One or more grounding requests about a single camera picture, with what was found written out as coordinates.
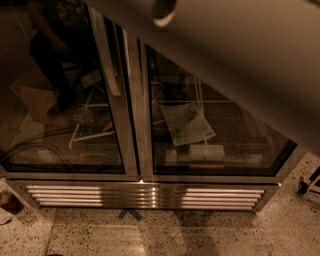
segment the door handle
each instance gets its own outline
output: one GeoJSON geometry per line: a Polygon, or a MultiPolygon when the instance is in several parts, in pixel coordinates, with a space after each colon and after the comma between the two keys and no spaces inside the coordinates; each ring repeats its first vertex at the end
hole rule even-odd
{"type": "Polygon", "coordinates": [[[101,13],[89,7],[89,14],[92,23],[93,34],[98,48],[100,57],[102,73],[105,75],[105,79],[109,85],[110,91],[113,96],[121,96],[120,91],[120,74],[119,74],[119,62],[118,56],[112,56],[111,44],[109,43],[104,17],[101,13]]]}

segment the speckled floor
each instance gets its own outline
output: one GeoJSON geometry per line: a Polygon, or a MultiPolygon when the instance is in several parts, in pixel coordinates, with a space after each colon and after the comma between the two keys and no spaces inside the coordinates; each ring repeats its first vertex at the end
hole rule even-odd
{"type": "Polygon", "coordinates": [[[259,213],[25,207],[0,209],[0,255],[319,255],[320,196],[297,195],[300,176],[320,159],[308,153],[259,213]]]}

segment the vent grille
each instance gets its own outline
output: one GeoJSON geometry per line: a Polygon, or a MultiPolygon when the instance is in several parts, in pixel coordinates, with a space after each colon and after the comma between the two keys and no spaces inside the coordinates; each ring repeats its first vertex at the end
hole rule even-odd
{"type": "Polygon", "coordinates": [[[246,187],[248,188],[221,189],[214,188],[213,185],[203,188],[175,184],[23,186],[40,206],[252,211],[265,191],[246,187]]]}

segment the white container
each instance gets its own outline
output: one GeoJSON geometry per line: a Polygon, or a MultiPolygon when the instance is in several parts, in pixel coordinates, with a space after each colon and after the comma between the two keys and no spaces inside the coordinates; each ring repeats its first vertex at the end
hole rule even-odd
{"type": "Polygon", "coordinates": [[[222,145],[191,145],[189,149],[192,161],[223,161],[224,148],[222,145]]]}

